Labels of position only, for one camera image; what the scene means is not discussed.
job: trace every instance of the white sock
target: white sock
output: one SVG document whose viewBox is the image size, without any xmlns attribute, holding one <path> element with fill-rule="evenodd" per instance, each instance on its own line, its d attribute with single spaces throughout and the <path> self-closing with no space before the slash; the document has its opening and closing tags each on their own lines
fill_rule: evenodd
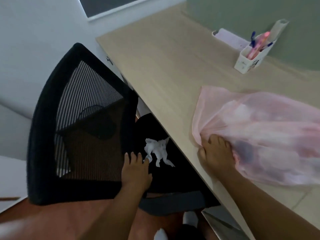
<svg viewBox="0 0 320 240">
<path fill-rule="evenodd" d="M 168 236 L 162 228 L 158 230 L 154 235 L 154 240 L 168 240 Z"/>
<path fill-rule="evenodd" d="M 186 211 L 183 214 L 183 220 L 182 220 L 183 224 L 198 227 L 198 221 L 199 221 L 198 217 L 194 211 Z"/>
</svg>

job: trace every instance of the white crumpled paper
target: white crumpled paper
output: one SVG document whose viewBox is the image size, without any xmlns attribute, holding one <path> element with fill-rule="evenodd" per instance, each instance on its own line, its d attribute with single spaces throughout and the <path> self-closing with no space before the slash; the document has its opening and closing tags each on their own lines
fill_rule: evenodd
<svg viewBox="0 0 320 240">
<path fill-rule="evenodd" d="M 157 161 L 155 162 L 155 165 L 159 168 L 160 167 L 160 160 L 163 159 L 163 162 L 166 165 L 170 165 L 174 167 L 174 164 L 167 159 L 167 151 L 166 151 L 166 146 L 168 144 L 169 137 L 166 138 L 165 140 L 160 140 L 156 141 L 153 139 L 146 139 L 146 146 L 144 147 L 144 150 L 147 153 L 146 158 L 149 159 L 149 162 L 152 162 L 152 156 L 151 153 L 153 152 L 155 156 L 157 157 Z"/>
</svg>

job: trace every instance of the floor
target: floor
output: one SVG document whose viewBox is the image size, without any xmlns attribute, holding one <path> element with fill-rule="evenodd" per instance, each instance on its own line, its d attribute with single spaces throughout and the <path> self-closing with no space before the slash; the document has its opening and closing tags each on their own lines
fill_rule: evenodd
<svg viewBox="0 0 320 240">
<path fill-rule="evenodd" d="M 0 214 L 0 240 L 73 240 L 78 239 L 112 200 L 60 203 L 35 206 L 23 200 Z M 183 213 L 155 217 L 138 210 L 129 240 L 152 240 L 163 228 L 169 239 L 174 238 L 182 224 Z M 207 239 L 216 239 L 206 227 Z"/>
</svg>

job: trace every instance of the black pants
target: black pants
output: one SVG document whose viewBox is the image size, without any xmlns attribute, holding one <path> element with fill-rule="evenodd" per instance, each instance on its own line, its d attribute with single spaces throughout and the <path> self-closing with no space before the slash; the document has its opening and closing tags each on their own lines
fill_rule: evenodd
<svg viewBox="0 0 320 240">
<path fill-rule="evenodd" d="M 176 235 L 176 240 L 206 240 L 194 226 L 183 224 Z"/>
</svg>

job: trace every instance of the person's left hand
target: person's left hand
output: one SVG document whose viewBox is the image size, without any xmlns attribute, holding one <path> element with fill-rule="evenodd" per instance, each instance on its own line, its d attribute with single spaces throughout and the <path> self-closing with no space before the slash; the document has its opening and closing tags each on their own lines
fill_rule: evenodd
<svg viewBox="0 0 320 240">
<path fill-rule="evenodd" d="M 151 185 L 152 174 L 149 174 L 149 159 L 146 158 L 142 163 L 142 155 L 138 154 L 138 158 L 132 152 L 131 162 L 129 155 L 124 155 L 124 165 L 121 173 L 122 187 L 129 187 L 143 194 Z"/>
</svg>

